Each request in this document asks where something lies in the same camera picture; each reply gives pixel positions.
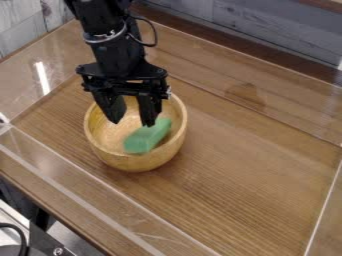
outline green sponge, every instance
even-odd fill
[[[171,129],[171,119],[158,118],[155,126],[143,126],[124,140],[124,150],[131,154],[148,153]]]

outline bowl rim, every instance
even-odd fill
[[[88,139],[88,141],[91,142],[91,144],[103,152],[106,152],[107,154],[115,155],[118,157],[143,157],[150,155],[150,153],[158,154],[159,151],[162,151],[168,145],[174,144],[174,142],[182,137],[183,133],[186,132],[186,128],[187,128],[187,122],[188,122],[188,115],[187,115],[187,108],[186,105],[183,103],[183,101],[180,100],[180,98],[172,94],[170,100],[174,100],[176,102],[176,104],[179,105],[180,108],[180,113],[182,113],[182,122],[180,122],[180,127],[178,129],[178,132],[175,134],[175,136],[171,138],[171,140],[167,141],[167,143],[164,143],[160,147],[152,149],[151,152],[148,152],[147,154],[123,154],[118,151],[108,151],[95,140],[94,136],[92,136],[92,132],[90,131],[90,125],[88,125],[88,120],[90,120],[90,116],[91,113],[94,111],[94,109],[98,106],[96,102],[94,102],[86,112],[86,116],[84,116],[84,121],[83,121],[83,127],[84,127],[84,133],[86,133],[86,137]]]

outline black cable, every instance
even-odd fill
[[[8,224],[8,223],[0,223],[0,229],[1,228],[13,229],[17,232],[17,234],[20,236],[20,240],[21,240],[21,247],[20,247],[20,252],[19,252],[17,256],[27,256],[28,246],[27,246],[27,238],[25,238],[25,234],[24,234],[23,230],[17,226]]]
[[[134,39],[134,41],[139,44],[142,44],[146,47],[155,47],[158,45],[158,33],[156,33],[156,29],[155,29],[155,25],[154,23],[144,17],[140,16],[134,16],[132,14],[130,14],[130,16],[136,19],[136,20],[142,20],[144,21],[152,28],[154,31],[154,36],[155,36],[155,42],[154,43],[144,43],[142,40],[139,40],[131,33],[128,33],[128,36]]]

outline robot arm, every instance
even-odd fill
[[[152,126],[162,112],[162,101],[170,98],[167,71],[144,59],[136,20],[128,8],[132,0],[66,0],[80,21],[84,41],[91,46],[96,62],[76,69],[84,90],[91,92],[108,120],[119,123],[126,113],[123,96],[135,96],[142,124]]]

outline cable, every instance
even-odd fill
[[[17,226],[8,224],[8,223],[0,223],[0,229],[1,228],[13,229],[17,232],[17,234],[20,236],[20,240],[21,240],[21,247],[20,247],[20,252],[19,252],[17,256],[27,256],[27,253],[28,253],[27,238],[25,238],[25,234],[21,231],[21,229]]]
[[[136,20],[142,20],[144,21],[152,28],[154,31],[154,36],[155,36],[155,42],[154,43],[144,43],[142,40],[139,40],[131,33],[128,33],[128,36],[134,39],[134,41],[139,44],[142,44],[146,47],[155,47],[158,45],[158,33],[156,33],[156,29],[155,29],[155,25],[154,23],[144,17],[140,16],[134,16],[132,14],[130,14],[130,17],[132,17]]]

